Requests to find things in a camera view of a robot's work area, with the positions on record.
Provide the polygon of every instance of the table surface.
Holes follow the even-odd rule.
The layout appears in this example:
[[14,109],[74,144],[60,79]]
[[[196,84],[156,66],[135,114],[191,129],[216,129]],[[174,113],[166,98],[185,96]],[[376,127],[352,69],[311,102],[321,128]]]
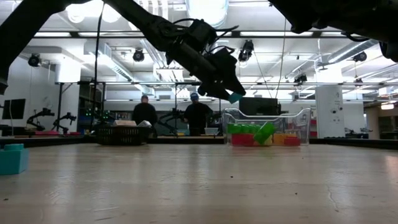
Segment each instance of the table surface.
[[2,224],[397,223],[398,151],[79,144],[0,176]]

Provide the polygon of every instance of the cap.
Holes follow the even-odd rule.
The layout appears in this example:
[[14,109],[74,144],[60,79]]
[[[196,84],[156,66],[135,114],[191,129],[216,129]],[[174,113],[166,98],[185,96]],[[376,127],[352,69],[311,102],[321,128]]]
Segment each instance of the cap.
[[191,93],[191,100],[199,100],[198,93]]

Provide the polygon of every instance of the orange block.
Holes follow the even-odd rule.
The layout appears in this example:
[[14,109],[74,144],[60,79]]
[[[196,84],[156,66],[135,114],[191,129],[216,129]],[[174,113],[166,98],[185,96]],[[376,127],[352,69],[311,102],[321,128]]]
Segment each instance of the orange block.
[[297,137],[295,134],[274,134],[274,145],[284,146],[287,137]]

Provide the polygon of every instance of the black jacket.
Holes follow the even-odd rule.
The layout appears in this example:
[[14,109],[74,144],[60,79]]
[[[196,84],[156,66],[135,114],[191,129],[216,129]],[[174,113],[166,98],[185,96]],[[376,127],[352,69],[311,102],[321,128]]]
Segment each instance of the black jacket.
[[212,112],[210,107],[203,103],[193,103],[185,110],[184,118],[188,119],[189,128],[205,128],[206,117]]
[[149,103],[140,103],[134,108],[132,113],[132,120],[137,123],[142,121],[149,121],[151,125],[155,125],[157,122],[157,115],[154,106]]

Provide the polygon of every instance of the man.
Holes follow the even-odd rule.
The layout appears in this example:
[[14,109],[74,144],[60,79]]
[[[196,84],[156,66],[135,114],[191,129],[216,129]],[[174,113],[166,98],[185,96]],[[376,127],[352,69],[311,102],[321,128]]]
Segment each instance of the man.
[[142,121],[148,121],[154,129],[155,123],[157,122],[157,115],[154,106],[148,103],[149,99],[147,95],[141,97],[141,103],[136,105],[132,112],[132,119],[137,123]]
[[191,94],[192,104],[188,106],[184,113],[184,121],[189,124],[191,136],[199,136],[205,133],[206,117],[213,111],[203,103],[199,103],[198,93]]

